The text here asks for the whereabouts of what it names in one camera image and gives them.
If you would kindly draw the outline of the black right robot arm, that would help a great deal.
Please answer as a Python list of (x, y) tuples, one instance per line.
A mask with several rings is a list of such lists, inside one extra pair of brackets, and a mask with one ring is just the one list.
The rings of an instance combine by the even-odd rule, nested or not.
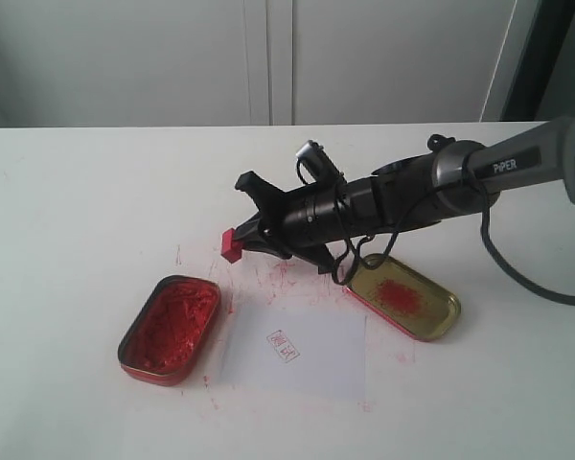
[(355, 237), (407, 232), (482, 211), (506, 190), (561, 180), (575, 204), (575, 118), (562, 117), (486, 147), (433, 135), (426, 154), (389, 163), (347, 181), (323, 147), (308, 141), (296, 154), (312, 181), (283, 191), (254, 172), (235, 188), (256, 214), (221, 237), (221, 255), (243, 252), (293, 257), (322, 274), (338, 266), (327, 245)]

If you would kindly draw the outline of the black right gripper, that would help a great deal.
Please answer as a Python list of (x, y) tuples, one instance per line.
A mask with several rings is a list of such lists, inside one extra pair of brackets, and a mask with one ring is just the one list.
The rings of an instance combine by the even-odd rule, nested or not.
[(247, 194), (260, 213), (235, 229), (243, 250), (295, 257), (321, 274), (334, 269), (328, 243), (379, 228), (379, 192), (373, 184), (310, 185), (285, 192), (249, 171), (240, 175), (235, 189)]

